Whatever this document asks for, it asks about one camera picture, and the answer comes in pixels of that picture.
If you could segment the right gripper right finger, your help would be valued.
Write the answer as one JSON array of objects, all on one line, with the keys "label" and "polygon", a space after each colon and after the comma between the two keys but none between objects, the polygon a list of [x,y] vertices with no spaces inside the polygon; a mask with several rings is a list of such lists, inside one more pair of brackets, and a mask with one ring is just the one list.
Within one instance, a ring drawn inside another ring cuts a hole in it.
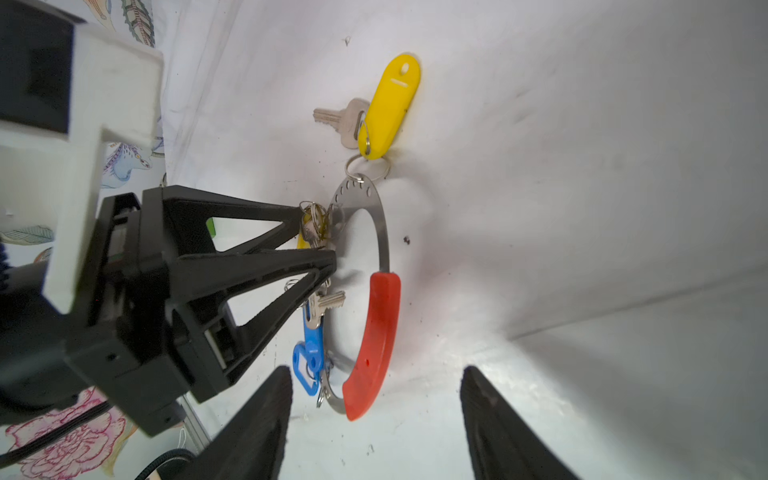
[{"label": "right gripper right finger", "polygon": [[460,400],[477,479],[574,479],[475,366],[464,369]]}]

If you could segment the metal keyring with red handle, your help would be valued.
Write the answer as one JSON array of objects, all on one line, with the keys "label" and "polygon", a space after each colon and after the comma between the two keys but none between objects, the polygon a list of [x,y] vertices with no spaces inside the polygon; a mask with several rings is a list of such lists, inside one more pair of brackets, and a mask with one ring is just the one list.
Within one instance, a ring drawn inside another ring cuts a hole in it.
[{"label": "metal keyring with red handle", "polygon": [[373,180],[363,174],[350,175],[335,190],[328,208],[328,245],[335,247],[347,224],[358,213],[371,218],[377,245],[378,269],[369,277],[365,329],[354,366],[343,383],[342,394],[332,389],[329,371],[321,372],[321,397],[347,420],[361,419],[373,406],[387,377],[397,335],[402,284],[390,270],[387,222]]}]

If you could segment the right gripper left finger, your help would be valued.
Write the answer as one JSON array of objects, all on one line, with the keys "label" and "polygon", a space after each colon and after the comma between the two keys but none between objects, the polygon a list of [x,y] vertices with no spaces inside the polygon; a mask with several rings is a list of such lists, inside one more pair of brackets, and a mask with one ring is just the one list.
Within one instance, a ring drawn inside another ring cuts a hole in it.
[{"label": "right gripper left finger", "polygon": [[279,366],[179,477],[278,478],[285,455],[292,396],[290,369]]}]

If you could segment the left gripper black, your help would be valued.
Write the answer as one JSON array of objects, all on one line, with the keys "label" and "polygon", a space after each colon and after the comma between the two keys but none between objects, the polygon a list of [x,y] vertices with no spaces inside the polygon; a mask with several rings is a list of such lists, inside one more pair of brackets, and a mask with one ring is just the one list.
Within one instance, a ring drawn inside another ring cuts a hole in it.
[{"label": "left gripper black", "polygon": [[[298,234],[303,211],[296,206],[178,185],[164,188],[162,199],[166,225],[184,255],[169,270],[174,343],[191,375],[191,393],[205,402],[238,382],[335,272],[336,255],[266,250]],[[139,217],[135,194],[104,199],[67,314],[43,295],[50,261],[19,267],[1,261],[2,424],[69,408],[90,387],[149,436],[185,419],[178,399],[189,384],[171,351],[163,303],[156,293],[135,299],[123,273]],[[228,254],[214,253],[211,218],[276,225]]]}]

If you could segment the silver key with blue tag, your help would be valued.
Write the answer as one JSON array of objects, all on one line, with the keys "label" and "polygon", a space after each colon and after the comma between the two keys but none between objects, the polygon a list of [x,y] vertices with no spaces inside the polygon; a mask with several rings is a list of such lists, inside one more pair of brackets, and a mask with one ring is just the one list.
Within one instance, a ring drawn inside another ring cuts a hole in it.
[{"label": "silver key with blue tag", "polygon": [[326,311],[342,307],[345,299],[346,294],[344,291],[328,294],[313,293],[309,297],[306,306],[305,326],[310,330],[317,330],[320,328]]}]

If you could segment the blue key tag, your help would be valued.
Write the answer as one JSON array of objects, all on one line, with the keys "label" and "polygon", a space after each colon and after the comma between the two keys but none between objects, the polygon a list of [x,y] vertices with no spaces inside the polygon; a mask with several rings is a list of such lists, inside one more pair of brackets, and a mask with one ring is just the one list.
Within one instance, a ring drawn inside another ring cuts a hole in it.
[{"label": "blue key tag", "polygon": [[321,372],[325,369],[322,315],[313,312],[309,301],[304,303],[301,311],[304,340],[294,346],[293,372],[306,394],[316,396],[320,389]]}]

